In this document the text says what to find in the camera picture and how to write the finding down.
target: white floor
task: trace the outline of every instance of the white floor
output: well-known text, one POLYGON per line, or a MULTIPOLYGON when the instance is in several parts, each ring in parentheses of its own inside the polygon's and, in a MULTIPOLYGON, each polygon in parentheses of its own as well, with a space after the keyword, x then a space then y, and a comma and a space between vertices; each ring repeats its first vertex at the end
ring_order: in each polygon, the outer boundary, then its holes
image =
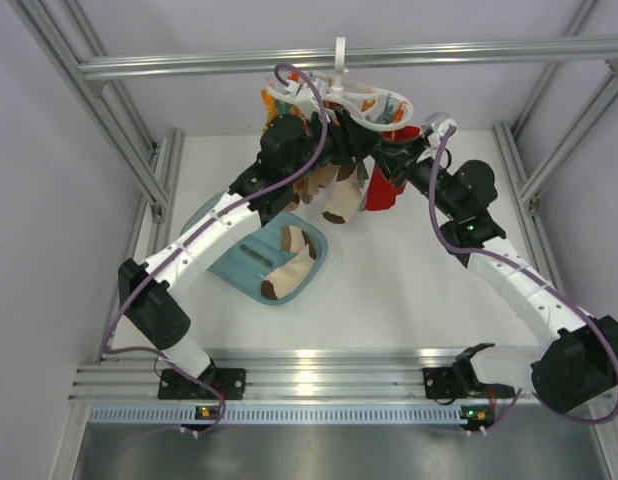
MULTIPOLYGON (((222 191, 259 150, 258 136, 187 137, 172 222, 172 238, 212 195, 222 191)), ((478 158, 496 174, 493 218, 526 254, 512 198, 491 132, 459 132, 450 143, 455 170, 478 158)), ((296 214, 329 242, 322 268, 286 305, 262 305, 206 273, 183 307, 203 347, 427 348, 480 342, 530 345, 535 341, 507 305, 438 244, 426 199, 408 187, 385 212, 360 212, 332 225, 320 205, 296 214)), ((127 320, 114 345, 147 345, 127 320)))

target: blue tray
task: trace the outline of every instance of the blue tray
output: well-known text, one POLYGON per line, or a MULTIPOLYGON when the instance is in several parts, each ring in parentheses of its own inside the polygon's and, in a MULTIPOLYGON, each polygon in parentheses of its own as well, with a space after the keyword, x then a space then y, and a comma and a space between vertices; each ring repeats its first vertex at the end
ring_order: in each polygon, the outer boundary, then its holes
MULTIPOLYGON (((219 193, 200 207, 185 226, 182 227, 181 233, 189 230, 204 217, 218 203, 221 196, 222 193, 219 193)), ((317 228, 297 216, 282 212, 264 228, 244 237, 227 250, 209 267, 209 271, 260 303, 282 305, 293 300, 302 292, 316 274, 326 256, 327 239, 325 236, 317 228), (281 267, 295 256, 293 253, 280 251, 280 244, 282 242, 282 232, 280 229, 285 225, 295 226, 307 232, 316 249, 317 258, 311 272, 309 272, 307 278, 304 279, 295 291, 279 300, 269 300, 260 293, 262 280, 273 270, 281 267)))

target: black mounting bracket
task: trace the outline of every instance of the black mounting bracket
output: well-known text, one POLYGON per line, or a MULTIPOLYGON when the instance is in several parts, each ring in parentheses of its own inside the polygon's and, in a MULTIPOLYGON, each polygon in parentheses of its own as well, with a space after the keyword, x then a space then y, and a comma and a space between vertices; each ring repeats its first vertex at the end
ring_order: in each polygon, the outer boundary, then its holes
POLYGON ((442 404, 450 404, 462 398, 488 399, 489 387, 493 388, 496 398, 513 398, 516 394, 513 388, 499 384, 483 385, 479 390, 469 391, 466 382, 453 367, 423 368, 422 372, 427 398, 442 404))
MULTIPOLYGON (((209 381, 225 400, 242 400, 246 383, 247 371, 244 368, 216 368, 213 379, 209 381)), ((216 399, 213 394, 171 369, 162 371, 158 398, 160 400, 216 399)))

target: white plastic hook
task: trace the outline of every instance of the white plastic hook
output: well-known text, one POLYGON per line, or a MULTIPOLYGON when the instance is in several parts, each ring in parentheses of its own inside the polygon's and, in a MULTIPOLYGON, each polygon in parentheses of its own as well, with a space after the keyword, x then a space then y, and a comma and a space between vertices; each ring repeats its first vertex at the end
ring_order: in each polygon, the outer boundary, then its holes
POLYGON ((342 92, 344 91, 342 87, 342 75, 346 72, 345 70, 345 52, 346 52, 346 38, 338 37, 336 38, 336 56, 333 69, 336 71, 336 75, 334 78, 333 85, 331 86, 331 93, 337 97, 342 96, 342 92))

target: beige sock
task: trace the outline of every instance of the beige sock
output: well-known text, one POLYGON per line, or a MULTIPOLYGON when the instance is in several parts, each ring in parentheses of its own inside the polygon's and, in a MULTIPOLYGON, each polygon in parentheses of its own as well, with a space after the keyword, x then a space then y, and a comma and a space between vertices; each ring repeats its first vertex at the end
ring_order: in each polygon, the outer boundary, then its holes
POLYGON ((300 196, 297 193, 293 194, 293 198, 291 202, 287 204, 285 208, 282 209, 283 212, 293 212, 300 206, 300 196))
POLYGON ((336 173, 338 173, 338 167, 333 163, 327 163, 320 170, 312 174, 311 178, 313 178, 320 188, 325 188, 331 185, 336 173))
POLYGON ((307 234, 301 228, 285 225, 281 231, 280 250, 283 252, 298 253, 307 245, 304 237, 307 234))
POLYGON ((358 211, 362 192, 358 181, 358 164, 340 167, 331 198, 322 216, 331 223, 346 223, 358 211))
POLYGON ((279 300, 294 292, 311 272, 317 257, 313 243, 306 232, 297 227, 283 227, 282 230, 284 251, 293 251, 285 248, 296 249, 299 243, 303 246, 294 258, 282 267, 276 268, 262 281, 260 293, 269 300, 279 300))

